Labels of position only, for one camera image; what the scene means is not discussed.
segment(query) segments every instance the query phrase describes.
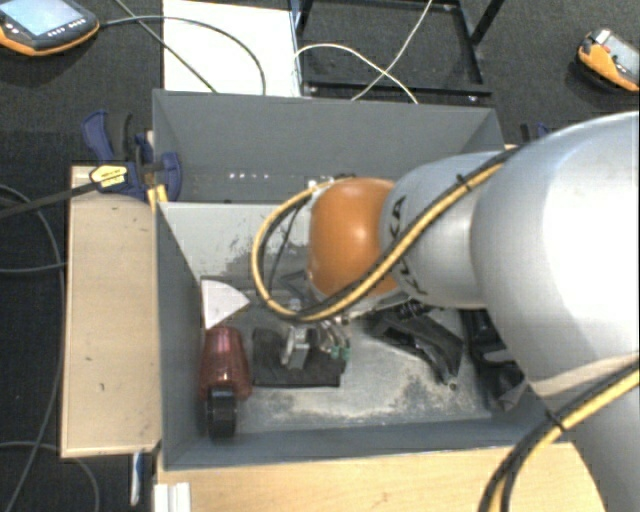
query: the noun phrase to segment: white paper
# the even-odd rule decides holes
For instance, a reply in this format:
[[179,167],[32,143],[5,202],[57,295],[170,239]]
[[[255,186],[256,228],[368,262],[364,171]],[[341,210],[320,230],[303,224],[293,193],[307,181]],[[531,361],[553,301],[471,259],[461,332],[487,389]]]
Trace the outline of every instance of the white paper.
[[[242,41],[264,69],[269,96],[300,96],[294,74],[294,43],[288,11],[164,0],[165,16],[198,20]],[[251,57],[229,38],[192,24],[165,21],[164,38],[218,92],[262,94],[260,74]],[[171,53],[164,52],[164,87],[208,92],[207,87]]]
[[241,291],[221,281],[203,279],[200,288],[205,329],[218,325],[251,302]]

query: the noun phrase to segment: handheld device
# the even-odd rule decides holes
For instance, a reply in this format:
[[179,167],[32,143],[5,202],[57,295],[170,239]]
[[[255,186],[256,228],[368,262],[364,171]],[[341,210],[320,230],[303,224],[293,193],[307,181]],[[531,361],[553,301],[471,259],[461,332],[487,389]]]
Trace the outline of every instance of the handheld device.
[[100,28],[73,0],[0,0],[0,45],[30,57],[62,52]]
[[578,46],[577,59],[584,65],[583,71],[599,79],[601,85],[638,92],[640,53],[611,30],[588,33]]

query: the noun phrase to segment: wooden board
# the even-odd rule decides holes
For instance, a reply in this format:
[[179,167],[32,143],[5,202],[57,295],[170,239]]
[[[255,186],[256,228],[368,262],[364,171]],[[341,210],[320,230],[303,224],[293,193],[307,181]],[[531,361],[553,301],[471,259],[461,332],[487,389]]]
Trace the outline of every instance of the wooden board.
[[[507,449],[305,464],[164,472],[158,483],[191,484],[192,512],[474,512]],[[604,512],[578,452],[557,444],[526,466],[514,512]]]
[[[91,168],[76,167],[72,186]],[[91,192],[71,201],[61,454],[152,450],[160,439],[148,205]]]

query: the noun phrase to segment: white cable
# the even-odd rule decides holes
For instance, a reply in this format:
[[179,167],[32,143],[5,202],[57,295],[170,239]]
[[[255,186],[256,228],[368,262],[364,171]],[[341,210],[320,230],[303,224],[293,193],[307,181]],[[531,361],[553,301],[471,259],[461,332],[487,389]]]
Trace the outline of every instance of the white cable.
[[351,101],[359,100],[365,94],[367,94],[382,79],[383,76],[389,76],[389,75],[387,75],[387,73],[393,69],[393,66],[395,66],[396,63],[400,60],[400,57],[402,57],[402,54],[405,52],[405,50],[409,46],[409,43],[413,39],[413,36],[416,35],[416,32],[420,28],[420,25],[422,25],[422,22],[427,17],[427,14],[429,12],[429,9],[431,8],[431,4],[432,3],[433,3],[433,0],[429,0],[427,2],[427,5],[424,8],[424,10],[422,11],[422,14],[420,15],[420,18],[418,19],[418,22],[415,24],[415,26],[413,27],[411,32],[409,32],[409,35],[407,36],[407,39],[405,39],[404,44],[402,45],[402,47],[400,48],[400,50],[396,54],[395,58],[391,61],[391,64],[389,64],[389,66],[387,66],[387,69],[385,69],[383,73],[380,73],[378,75],[378,77],[373,82],[371,82],[369,85],[367,85],[362,91],[360,91],[353,98],[351,98]]
[[354,55],[354,56],[358,57],[361,61],[367,63],[369,66],[371,66],[373,69],[375,69],[378,73],[380,73],[381,76],[386,76],[387,78],[392,80],[398,87],[400,87],[405,93],[407,93],[407,96],[409,96],[411,101],[413,101],[416,105],[418,104],[418,100],[416,99],[416,97],[411,93],[411,91],[407,88],[407,86],[404,85],[400,80],[398,80],[395,76],[391,75],[390,73],[388,73],[387,71],[382,69],[380,66],[377,66],[376,64],[371,62],[369,59],[367,59],[361,53],[358,53],[353,48],[349,48],[348,46],[343,46],[341,44],[336,44],[336,43],[310,44],[308,46],[303,46],[302,48],[300,48],[293,55],[294,60],[297,59],[300,56],[301,53],[306,52],[307,50],[312,50],[314,48],[337,48],[338,50],[344,50],[345,52],[348,52],[351,55]]
[[587,382],[613,375],[638,360],[638,352],[599,359],[578,366],[553,377],[539,381],[529,381],[531,389],[542,398],[558,395],[570,389],[576,389]]
[[[33,448],[34,450],[47,450],[51,453],[58,454],[58,447],[47,443],[35,443],[33,441],[7,441],[6,443],[0,443],[0,449],[7,448]],[[93,512],[100,512],[100,488],[98,487],[98,481],[96,480],[93,471],[80,459],[67,459],[67,462],[73,462],[80,466],[80,469],[84,471],[85,475],[91,483],[93,489]]]

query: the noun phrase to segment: yellow cable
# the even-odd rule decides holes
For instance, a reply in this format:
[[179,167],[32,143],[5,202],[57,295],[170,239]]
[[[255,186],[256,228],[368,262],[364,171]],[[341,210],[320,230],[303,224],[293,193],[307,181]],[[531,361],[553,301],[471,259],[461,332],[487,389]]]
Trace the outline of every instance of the yellow cable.
[[[633,388],[637,387],[640,383],[640,370],[636,370],[635,372],[627,375],[620,381],[613,384],[611,387],[607,388],[603,392],[591,398],[589,401],[585,402],[582,406],[577,408],[575,411],[569,413],[569,415],[562,421],[562,426],[565,430],[569,430],[576,425],[582,423],[589,416],[595,414],[602,408],[611,404],[613,401],[620,398],[625,393],[631,391]],[[533,448],[524,455],[525,459],[522,463],[520,470],[524,469],[526,464],[535,457],[538,453],[540,453],[544,448],[553,444],[558,438],[562,436],[562,429],[560,427],[553,427],[549,432],[547,432],[540,440],[533,446]],[[491,505],[489,507],[490,512],[500,512],[500,506],[502,504],[502,491],[504,490],[504,485],[506,483],[506,476],[503,477],[496,487],[496,492],[493,496],[493,500],[491,501]]]
[[[467,195],[471,190],[478,187],[485,181],[487,181],[493,174],[495,174],[498,169],[502,167],[502,163],[496,164],[484,171],[478,173],[477,175],[469,178],[464,183],[461,183],[459,187],[455,188],[448,196],[443,198],[440,202],[434,205],[433,208],[430,208],[423,217],[416,223],[416,225],[407,233],[407,235],[400,241],[400,243],[396,246],[396,248],[387,256],[387,258],[381,263],[381,265],[362,282],[360,285],[354,289],[351,293],[349,293],[342,300],[334,304],[333,306],[329,306],[328,308],[319,311],[318,313],[313,313],[302,317],[300,320],[303,322],[317,322],[319,320],[324,320],[338,311],[341,311],[344,308],[347,308],[353,305],[356,301],[360,300],[364,295],[366,295],[370,289],[376,282],[384,277],[384,275],[391,270],[391,268],[397,263],[397,261],[402,257],[402,255],[409,249],[411,244],[422,234],[422,232],[435,221],[442,213],[444,213],[447,209],[453,206],[458,200],[460,200],[463,196]],[[273,220],[275,220],[278,215],[284,212],[289,206],[296,204],[297,202],[303,200],[308,197],[310,194],[319,190],[320,188],[324,188],[328,185],[331,185],[331,182],[321,183],[312,189],[305,190],[298,195],[292,197],[287,202],[280,205],[267,219],[264,221],[256,238],[254,240],[253,249],[251,251],[251,272],[253,275],[253,280],[256,285],[256,289],[260,296],[265,301],[265,303],[277,313],[283,316],[294,316],[296,314],[295,311],[287,309],[282,305],[278,304],[273,300],[266,287],[264,286],[264,282],[260,277],[260,272],[258,268],[258,248],[260,247],[260,243],[262,241],[262,237],[264,233],[267,231]]]
[[266,286],[264,284],[264,281],[262,280],[262,277],[260,276],[260,265],[258,263],[258,252],[259,252],[260,244],[262,243],[262,238],[264,237],[264,234],[267,232],[267,230],[269,229],[269,227],[271,226],[273,221],[276,218],[278,218],[278,216],[280,214],[285,212],[289,207],[304,201],[305,199],[307,199],[309,196],[311,196],[312,194],[314,194],[318,190],[322,190],[323,188],[329,187],[331,185],[334,185],[335,183],[339,183],[339,182],[345,181],[347,179],[349,179],[349,178],[342,178],[342,179],[338,179],[338,180],[325,181],[323,183],[319,183],[317,185],[314,185],[313,187],[309,187],[306,190],[303,190],[302,192],[296,194],[292,198],[290,198],[287,201],[285,201],[284,203],[282,203],[273,212],[271,212],[269,214],[269,216],[264,220],[262,225],[260,226],[260,229],[258,229],[258,233],[256,234],[256,236],[255,236],[255,238],[253,240],[253,246],[251,248],[251,275],[253,276],[253,281],[254,281],[254,283],[256,285],[256,290],[258,291],[258,293],[260,294],[262,299],[265,301],[267,306],[269,306],[271,309],[273,309],[277,313],[280,313],[281,315],[285,315],[285,316],[294,316],[296,314],[295,311],[285,308],[284,306],[282,306],[281,304],[276,302],[271,297],[271,295],[269,294],[269,292],[268,292],[268,290],[267,290],[267,288],[266,288]]

